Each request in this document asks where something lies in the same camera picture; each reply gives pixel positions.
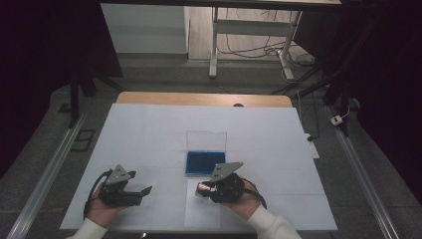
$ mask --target white wall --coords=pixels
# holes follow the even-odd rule
[[[102,8],[118,53],[187,53],[187,7],[102,4]]]

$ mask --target person's hand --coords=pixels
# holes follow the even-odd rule
[[[243,181],[245,182],[246,189],[257,191],[255,189],[255,186],[252,185],[249,181],[244,180],[244,179]],[[261,205],[261,202],[254,195],[244,192],[242,196],[239,198],[239,200],[237,200],[236,202],[223,203],[223,205],[230,207],[240,217],[242,217],[245,220],[248,220],[252,216],[252,214],[254,214],[257,208]]]
[[[99,226],[106,228],[112,222],[114,217],[126,207],[115,207],[104,204],[102,200],[99,199],[101,187],[102,183],[92,196],[90,210],[87,217]]]

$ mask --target white tabletop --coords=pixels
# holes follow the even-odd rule
[[[238,174],[254,181],[269,210],[297,230],[336,230],[296,109],[130,104],[111,107],[61,228],[83,224],[95,180],[121,164],[136,171],[126,191],[149,185],[152,191],[140,206],[120,212],[110,229],[252,232],[229,209],[193,196],[195,181],[184,174],[190,130],[227,132],[227,161],[243,161]]]

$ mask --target gray floor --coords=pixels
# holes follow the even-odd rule
[[[209,80],[206,63],[187,62],[183,59],[146,60],[132,55],[119,57],[124,80],[116,79],[116,81],[130,91],[269,95],[287,85],[281,78],[279,64],[224,62],[219,64],[217,79]],[[295,69],[294,73],[300,76],[305,70]],[[313,77],[309,82],[316,82],[318,79],[319,77]],[[104,83],[96,81],[96,85],[99,93],[94,98],[92,110],[82,126],[87,135],[81,136],[81,139],[87,138],[92,132],[92,142],[82,140],[73,144],[73,150],[67,155],[26,238],[66,238],[73,234],[60,230],[59,226],[101,133],[108,110],[117,97],[117,92]],[[305,88],[308,85],[299,85],[298,88]],[[301,232],[301,235],[304,238],[317,239],[384,238],[339,144],[334,128],[328,121],[324,106],[320,103],[322,95],[323,90],[315,92],[314,101],[312,96],[302,99],[301,114],[304,128],[312,135],[317,135],[318,124],[319,138],[315,140],[315,144],[320,159],[316,159],[315,163],[338,231]],[[69,102],[68,87],[52,94],[50,109],[37,131],[14,165],[1,179],[0,238],[7,237],[63,137],[70,118],[69,114],[66,111],[63,113],[60,108]],[[294,105],[299,109],[299,102],[294,102]],[[386,205],[400,238],[421,238],[421,205],[385,155],[362,130],[355,119],[356,111],[357,108],[352,105],[348,124],[350,139]],[[105,238],[139,238],[139,235],[109,232]],[[149,234],[147,238],[254,238],[254,236]]]

